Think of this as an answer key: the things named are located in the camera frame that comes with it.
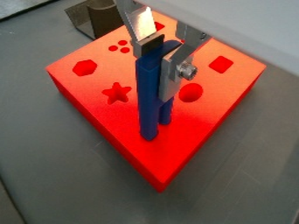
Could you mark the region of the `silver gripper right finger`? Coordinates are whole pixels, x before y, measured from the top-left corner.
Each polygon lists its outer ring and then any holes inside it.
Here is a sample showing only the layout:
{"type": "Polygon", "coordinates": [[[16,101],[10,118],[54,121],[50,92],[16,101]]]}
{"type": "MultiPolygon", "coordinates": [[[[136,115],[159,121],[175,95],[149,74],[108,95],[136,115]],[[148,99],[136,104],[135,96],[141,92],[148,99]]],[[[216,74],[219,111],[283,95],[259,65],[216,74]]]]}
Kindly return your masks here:
{"type": "Polygon", "coordinates": [[[184,22],[176,24],[175,36],[183,43],[163,56],[159,98],[167,102],[177,93],[181,80],[191,81],[197,73],[192,64],[192,54],[211,40],[211,35],[184,22]]]}

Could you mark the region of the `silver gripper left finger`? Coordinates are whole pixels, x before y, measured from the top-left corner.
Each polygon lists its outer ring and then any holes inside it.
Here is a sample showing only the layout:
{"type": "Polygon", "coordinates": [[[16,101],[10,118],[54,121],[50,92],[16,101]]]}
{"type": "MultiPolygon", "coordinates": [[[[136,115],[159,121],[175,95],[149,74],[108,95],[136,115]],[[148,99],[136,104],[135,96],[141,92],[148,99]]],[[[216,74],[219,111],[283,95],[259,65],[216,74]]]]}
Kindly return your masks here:
{"type": "Polygon", "coordinates": [[[114,0],[118,15],[131,36],[133,55],[140,58],[164,43],[155,27],[152,10],[133,0],[114,0]]]}

